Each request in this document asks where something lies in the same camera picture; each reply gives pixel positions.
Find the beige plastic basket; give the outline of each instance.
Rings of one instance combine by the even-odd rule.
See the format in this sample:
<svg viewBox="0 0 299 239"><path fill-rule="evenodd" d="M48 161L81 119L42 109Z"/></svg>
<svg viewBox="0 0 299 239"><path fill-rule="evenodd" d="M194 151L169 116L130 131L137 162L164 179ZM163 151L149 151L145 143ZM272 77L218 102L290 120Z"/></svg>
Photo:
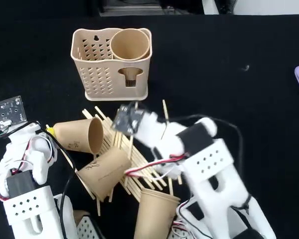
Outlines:
<svg viewBox="0 0 299 239"><path fill-rule="evenodd" d="M150 50L146 57L137 61L112 59L110 41L122 29L78 29L73 33L71 57L81 77L85 97L90 101L143 100L148 96L148 75L152 56L151 32L141 28L148 37ZM125 80L120 69L142 69L136 81Z"/></svg>

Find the robotic arm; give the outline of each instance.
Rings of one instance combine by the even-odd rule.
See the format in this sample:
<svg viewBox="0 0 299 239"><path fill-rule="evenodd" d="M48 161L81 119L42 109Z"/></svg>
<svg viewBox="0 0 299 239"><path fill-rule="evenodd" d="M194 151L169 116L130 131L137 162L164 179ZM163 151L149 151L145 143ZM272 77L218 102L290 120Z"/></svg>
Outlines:
<svg viewBox="0 0 299 239"><path fill-rule="evenodd" d="M113 128L133 134L152 150L155 159L186 155L185 160L156 166L156 170L168 172L172 178L184 173L194 197L187 207L179 209L190 218L189 227L197 238L206 238L205 235L214 239L276 238L256 199L240 179L224 140L213 138L217 133L214 121L201 118L190 127L176 122L164 124L157 122L155 113L121 106ZM216 189L210 183L212 177L218 182ZM196 218L188 210L194 203L203 217ZM248 220L248 228L237 212Z"/></svg>
<svg viewBox="0 0 299 239"><path fill-rule="evenodd" d="M20 97L0 102L1 137L11 140L0 161L0 200L16 239L63 239L58 211L61 194L53 196L48 169L57 160L54 141L38 123L27 123ZM65 196L63 223L67 239L77 239L70 199Z"/></svg>

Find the black tablecloth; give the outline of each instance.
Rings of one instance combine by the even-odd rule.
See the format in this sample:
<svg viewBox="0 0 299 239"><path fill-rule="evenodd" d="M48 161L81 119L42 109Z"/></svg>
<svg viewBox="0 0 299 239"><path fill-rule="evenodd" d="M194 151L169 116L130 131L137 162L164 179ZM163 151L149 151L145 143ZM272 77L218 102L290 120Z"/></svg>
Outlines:
<svg viewBox="0 0 299 239"><path fill-rule="evenodd" d="M299 16L129 16L0 24L0 100L21 95L29 120L43 125L83 119L98 105L114 117L122 102L89 102L70 58L78 28L146 27L153 36L148 108L171 117L202 113L229 120L244 135L244 182L277 237L299 238ZM237 155L237 136L220 126ZM0 139L0 159L7 140ZM149 151L141 147L146 157ZM72 154L79 166L91 160ZM69 173L63 157L50 168L53 193ZM182 200L186 185L175 186ZM113 203L96 205L78 180L69 189L74 209L90 211L107 238L132 238L138 204L120 185ZM0 237L12 238L0 202Z"/></svg>

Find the paper cup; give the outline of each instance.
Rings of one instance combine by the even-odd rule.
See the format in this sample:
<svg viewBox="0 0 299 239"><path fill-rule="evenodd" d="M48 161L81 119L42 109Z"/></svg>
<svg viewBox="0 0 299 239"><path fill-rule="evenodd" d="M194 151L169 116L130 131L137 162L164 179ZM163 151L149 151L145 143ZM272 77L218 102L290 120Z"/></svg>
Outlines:
<svg viewBox="0 0 299 239"><path fill-rule="evenodd" d="M112 147L105 154L78 171L78 175L92 193L103 202L124 176L124 171L130 167L131 161L127 154L121 149Z"/></svg>
<svg viewBox="0 0 299 239"><path fill-rule="evenodd" d="M96 154L103 143L103 126L98 118L56 123L56 139L68 150Z"/></svg>
<svg viewBox="0 0 299 239"><path fill-rule="evenodd" d="M146 56L150 49L150 39L141 30L124 29L112 37L110 49L114 59L136 61Z"/></svg>
<svg viewBox="0 0 299 239"><path fill-rule="evenodd" d="M147 56L150 49L149 37L138 29L124 29L117 32L111 39L110 49L113 53L113 59L123 61L136 61ZM125 75L127 87L135 86L137 75L143 72L137 67L127 67L119 70L119 73Z"/></svg>
<svg viewBox="0 0 299 239"><path fill-rule="evenodd" d="M134 239L165 239L176 215L178 197L142 189Z"/></svg>
<svg viewBox="0 0 299 239"><path fill-rule="evenodd" d="M74 216L74 221L75 225L78 226L80 221L84 216L88 216L90 213L83 211L83 210L73 210L73 216Z"/></svg>

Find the pile of wooden sticks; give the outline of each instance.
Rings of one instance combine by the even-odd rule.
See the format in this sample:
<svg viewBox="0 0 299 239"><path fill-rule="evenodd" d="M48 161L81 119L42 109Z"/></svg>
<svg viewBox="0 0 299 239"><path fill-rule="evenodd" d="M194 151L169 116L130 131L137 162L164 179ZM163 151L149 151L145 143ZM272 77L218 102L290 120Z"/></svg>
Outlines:
<svg viewBox="0 0 299 239"><path fill-rule="evenodd" d="M163 101L163 108L166 118L166 123L168 123L168 114L166 109L165 101ZM123 135L121 132L114 131L111 128L112 121L109 117L106 117L103 112L95 106L95 110L97 111L97 114L95 114L95 117L99 118L102 122L103 126L103 132L104 132L104 139L103 144L101 147L101 150L99 152L99 156L107 152L111 147L118 147L126 152L128 155L129 160L132 163L132 167L142 167L148 162L146 159L142 156L142 154L136 149L136 147L133 145L133 136L131 136L129 139ZM91 119L93 116L84 109L82 111L83 115L87 119ZM146 187L151 188L152 190L163 190L163 187L166 187L167 184L164 182L163 179L158 180L151 180L152 177L159 177L159 174L152 168L148 167L142 170L142 174L146 175L147 177L144 177L143 180L146 183ZM100 200L93 195L93 193L89 190L87 185L81 180L81 183L83 184L84 188L87 190L89 195L93 200L96 200L97 204L97 211L98 215L101 215L101 206L100 206ZM178 178L178 183L182 184L181 177ZM140 202L141 200L141 190L145 186L139 181L136 177L124 177L120 180L120 184L123 186L125 191L129 195L133 195L135 199ZM168 185L169 185L169 193L173 195L173 186L172 186L172 180L168 178ZM109 194L109 202L112 202L113 199L113 190Z"/></svg>

